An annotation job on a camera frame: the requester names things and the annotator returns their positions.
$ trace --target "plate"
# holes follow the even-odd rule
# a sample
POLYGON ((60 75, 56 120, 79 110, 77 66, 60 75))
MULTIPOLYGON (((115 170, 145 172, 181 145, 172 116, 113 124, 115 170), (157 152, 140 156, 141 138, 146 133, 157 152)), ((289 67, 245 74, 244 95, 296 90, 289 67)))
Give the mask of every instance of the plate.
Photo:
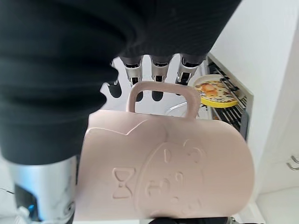
POLYGON ((238 101, 231 91, 220 81, 222 75, 206 75, 194 82, 199 92, 201 103, 215 108, 235 106, 238 101))

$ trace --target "white cabinet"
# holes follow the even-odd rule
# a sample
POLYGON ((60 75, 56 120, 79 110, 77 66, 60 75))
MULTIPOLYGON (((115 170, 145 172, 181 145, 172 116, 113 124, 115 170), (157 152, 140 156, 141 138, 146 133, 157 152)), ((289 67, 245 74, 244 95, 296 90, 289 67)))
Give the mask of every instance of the white cabinet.
POLYGON ((299 223, 299 187, 261 194, 256 202, 267 224, 299 223))

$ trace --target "dish rack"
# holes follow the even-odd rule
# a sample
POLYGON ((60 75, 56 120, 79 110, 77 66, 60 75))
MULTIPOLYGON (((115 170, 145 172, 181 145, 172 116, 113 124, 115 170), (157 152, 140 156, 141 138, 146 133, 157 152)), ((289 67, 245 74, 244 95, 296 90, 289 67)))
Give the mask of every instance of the dish rack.
POLYGON ((212 119, 222 120, 235 129, 237 129, 244 139, 247 139, 247 130, 249 123, 249 113, 247 107, 247 95, 225 74, 220 67, 211 59, 208 60, 209 74, 219 74, 223 78, 220 79, 222 84, 228 88, 233 94, 238 104, 227 108, 213 108, 211 107, 212 119))
MULTIPOLYGON (((221 63, 219 63, 212 55, 201 64, 203 75, 219 74, 222 75, 220 81, 228 88, 237 100, 238 104, 227 108, 214 108, 202 105, 206 108, 209 119, 224 121, 235 129, 237 129, 243 138, 247 139, 249 118, 253 105, 253 95, 244 87, 221 63)), ((186 106, 186 102, 169 108, 165 115, 169 115, 171 111, 186 106)))

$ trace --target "white wall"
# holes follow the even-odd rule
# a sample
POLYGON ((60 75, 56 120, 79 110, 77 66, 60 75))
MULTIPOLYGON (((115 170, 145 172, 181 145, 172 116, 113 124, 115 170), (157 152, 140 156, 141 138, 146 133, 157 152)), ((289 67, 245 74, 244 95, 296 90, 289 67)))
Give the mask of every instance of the white wall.
POLYGON ((254 95, 248 145, 258 169, 285 76, 298 0, 243 0, 211 50, 254 95))

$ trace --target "embossed cat face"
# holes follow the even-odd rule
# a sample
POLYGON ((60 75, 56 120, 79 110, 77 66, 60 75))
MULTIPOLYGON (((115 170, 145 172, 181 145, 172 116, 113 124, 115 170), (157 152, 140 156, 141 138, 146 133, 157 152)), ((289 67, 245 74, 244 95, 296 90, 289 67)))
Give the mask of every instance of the embossed cat face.
POLYGON ((206 153, 198 141, 161 144, 151 151, 140 173, 136 208, 148 211, 150 217, 192 216, 202 208, 197 192, 204 183, 205 162, 206 153))

